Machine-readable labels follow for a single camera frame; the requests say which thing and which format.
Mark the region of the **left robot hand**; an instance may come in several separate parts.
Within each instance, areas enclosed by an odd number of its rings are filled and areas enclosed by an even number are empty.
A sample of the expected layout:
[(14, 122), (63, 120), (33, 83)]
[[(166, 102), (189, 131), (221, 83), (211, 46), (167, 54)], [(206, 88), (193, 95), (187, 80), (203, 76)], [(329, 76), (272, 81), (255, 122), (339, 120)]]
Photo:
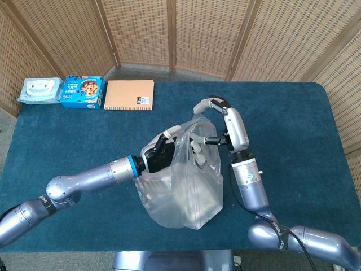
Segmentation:
[[(180, 131), (180, 125), (173, 126), (157, 136), (155, 143), (149, 143), (143, 148), (140, 157), (135, 158), (139, 173), (142, 173), (143, 171), (155, 173), (171, 164), (175, 153), (176, 139)], [(206, 138), (191, 133), (190, 143), (193, 158), (195, 159), (197, 166), (203, 169), (206, 163), (206, 157), (202, 151), (201, 145), (206, 144)]]

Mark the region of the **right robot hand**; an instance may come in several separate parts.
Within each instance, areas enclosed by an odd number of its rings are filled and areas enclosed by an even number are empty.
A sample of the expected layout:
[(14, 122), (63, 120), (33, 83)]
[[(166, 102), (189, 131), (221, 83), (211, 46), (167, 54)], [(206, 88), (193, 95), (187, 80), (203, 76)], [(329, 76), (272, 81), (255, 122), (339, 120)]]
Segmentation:
[(210, 98), (203, 99), (195, 105), (193, 113), (201, 114), (208, 108), (215, 109), (223, 116), (226, 125), (223, 136), (221, 138), (201, 137), (192, 134), (192, 140), (203, 145), (226, 145), (232, 154), (246, 150), (249, 147), (249, 138), (237, 109), (233, 108), (223, 97), (211, 95)]

